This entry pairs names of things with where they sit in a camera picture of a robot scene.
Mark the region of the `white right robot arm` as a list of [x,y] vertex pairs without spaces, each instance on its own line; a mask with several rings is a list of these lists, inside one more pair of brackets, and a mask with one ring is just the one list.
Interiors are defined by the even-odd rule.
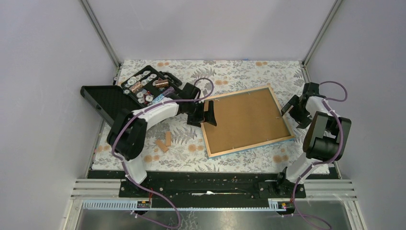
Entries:
[[331,98],[321,95],[318,83],[306,83],[301,96],[294,95],[281,109],[307,129],[302,155],[278,174],[275,193],[287,197],[317,167],[341,159],[349,137],[352,122],[338,115],[329,105]]

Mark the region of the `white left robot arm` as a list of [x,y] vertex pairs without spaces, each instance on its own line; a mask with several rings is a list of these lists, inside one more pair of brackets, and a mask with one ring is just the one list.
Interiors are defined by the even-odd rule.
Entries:
[[115,119],[107,137],[112,155],[117,158],[131,181],[130,191],[137,197],[148,192],[144,181],[147,172],[141,153],[144,149],[147,131],[158,123],[180,114],[187,115],[187,124],[200,127],[202,123],[217,125],[214,102],[206,101],[201,90],[190,83],[176,93],[162,93],[145,108],[123,110]]

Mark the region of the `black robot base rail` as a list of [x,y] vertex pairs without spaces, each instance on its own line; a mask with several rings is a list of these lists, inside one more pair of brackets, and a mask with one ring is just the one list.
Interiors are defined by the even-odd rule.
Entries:
[[94,170],[88,178],[118,179],[120,198],[142,198],[154,208],[169,208],[166,198],[177,208],[259,208],[266,207],[268,198],[306,198],[303,185],[294,188],[276,173],[149,171],[141,183],[146,191],[123,171]]

